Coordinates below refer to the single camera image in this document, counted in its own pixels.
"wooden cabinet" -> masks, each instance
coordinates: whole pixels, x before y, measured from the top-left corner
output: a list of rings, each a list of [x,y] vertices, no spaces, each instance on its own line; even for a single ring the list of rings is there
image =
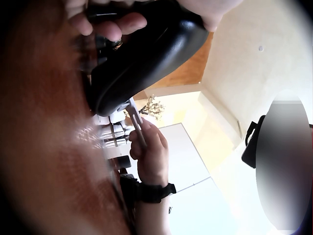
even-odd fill
[[[150,88],[190,85],[201,82],[207,64],[212,39],[213,33],[209,33],[206,42],[196,54],[174,72],[150,86]]]

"black wristwatch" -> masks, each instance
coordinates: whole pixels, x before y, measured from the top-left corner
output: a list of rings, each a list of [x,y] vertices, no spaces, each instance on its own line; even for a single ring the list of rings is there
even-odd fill
[[[173,184],[169,183],[164,188],[161,185],[146,185],[139,183],[130,174],[121,174],[120,184],[124,201],[130,208],[134,208],[136,201],[160,203],[163,198],[176,193],[176,188]]]

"wrist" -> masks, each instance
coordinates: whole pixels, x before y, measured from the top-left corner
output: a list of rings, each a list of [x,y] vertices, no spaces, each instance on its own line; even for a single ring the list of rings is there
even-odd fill
[[[168,185],[168,176],[151,177],[150,179],[143,179],[142,182],[146,185],[161,185],[165,188]]]

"hand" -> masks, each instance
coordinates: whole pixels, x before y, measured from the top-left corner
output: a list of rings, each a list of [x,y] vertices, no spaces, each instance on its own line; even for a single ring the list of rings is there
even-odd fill
[[[147,25],[146,19],[139,13],[130,13],[121,19],[112,22],[106,21],[97,25],[92,25],[84,14],[84,9],[88,0],[63,0],[69,22],[82,34],[90,35],[93,30],[106,37],[110,41],[118,41],[123,34],[131,34],[134,31],[144,28]],[[96,4],[108,4],[110,0],[91,0]],[[134,1],[127,1],[126,5],[131,5]]]
[[[139,143],[137,133],[129,136],[130,155],[138,160],[137,169],[140,180],[147,185],[168,185],[168,145],[161,131],[152,123],[143,119],[142,134],[147,143],[144,151]]]
[[[177,0],[189,11],[200,15],[205,28],[214,32],[223,15],[243,0]]]

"black leather cushion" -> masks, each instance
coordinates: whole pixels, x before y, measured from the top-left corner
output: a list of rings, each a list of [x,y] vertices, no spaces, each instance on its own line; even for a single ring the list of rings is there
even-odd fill
[[[147,19],[147,26],[133,33],[91,73],[91,108],[100,116],[108,116],[136,93],[173,72],[208,37],[201,17],[176,1],[154,1],[136,11]]]

